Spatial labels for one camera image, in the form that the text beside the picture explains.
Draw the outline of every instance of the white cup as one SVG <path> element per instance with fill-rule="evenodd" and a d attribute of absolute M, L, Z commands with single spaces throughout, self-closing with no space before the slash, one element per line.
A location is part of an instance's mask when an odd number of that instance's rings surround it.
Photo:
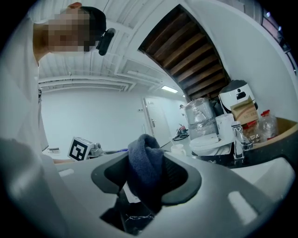
<path fill-rule="evenodd" d="M 185 149 L 183 149 L 183 145 L 182 144 L 178 144 L 178 145 L 173 145 L 171 147 L 171 152 L 175 153 L 175 154 L 182 154 L 186 156 L 186 151 Z"/>

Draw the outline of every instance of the paper bag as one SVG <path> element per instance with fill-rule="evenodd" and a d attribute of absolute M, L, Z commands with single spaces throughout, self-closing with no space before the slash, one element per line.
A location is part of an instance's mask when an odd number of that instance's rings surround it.
<path fill-rule="evenodd" d="M 251 97 L 243 102 L 231 106 L 231 110 L 235 121 L 240 121 L 242 125 L 255 121 L 259 118 Z"/>

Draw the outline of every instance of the kitchen counter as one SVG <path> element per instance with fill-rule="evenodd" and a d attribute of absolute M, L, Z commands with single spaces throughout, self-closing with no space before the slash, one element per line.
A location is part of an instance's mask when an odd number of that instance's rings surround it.
<path fill-rule="evenodd" d="M 193 157 L 204 161 L 209 161 L 211 163 L 223 165 L 231 169 L 258 165 L 279 157 L 283 157 L 290 163 L 294 171 L 296 171 L 298 167 L 298 131 L 295 131 L 291 135 L 279 141 L 276 141 L 275 143 L 245 151 L 243 163 L 242 161 L 239 161 L 235 164 L 233 154 L 234 146 L 232 146 L 231 152 L 228 155 Z"/>

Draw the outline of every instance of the faucet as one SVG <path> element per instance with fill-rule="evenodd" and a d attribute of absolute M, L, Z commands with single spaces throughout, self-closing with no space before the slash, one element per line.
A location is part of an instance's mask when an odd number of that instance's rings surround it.
<path fill-rule="evenodd" d="M 239 121 L 234 121 L 232 123 L 232 128 L 235 136 L 234 140 L 234 160 L 238 161 L 244 159 L 244 151 L 252 149 L 253 143 L 250 142 L 244 135 L 241 123 Z"/>

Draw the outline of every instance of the door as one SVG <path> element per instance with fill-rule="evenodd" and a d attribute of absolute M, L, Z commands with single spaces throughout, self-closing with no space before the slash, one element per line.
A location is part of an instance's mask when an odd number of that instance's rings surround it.
<path fill-rule="evenodd" d="M 171 133 L 159 99 L 144 98 L 149 124 L 160 147 L 170 142 Z"/>

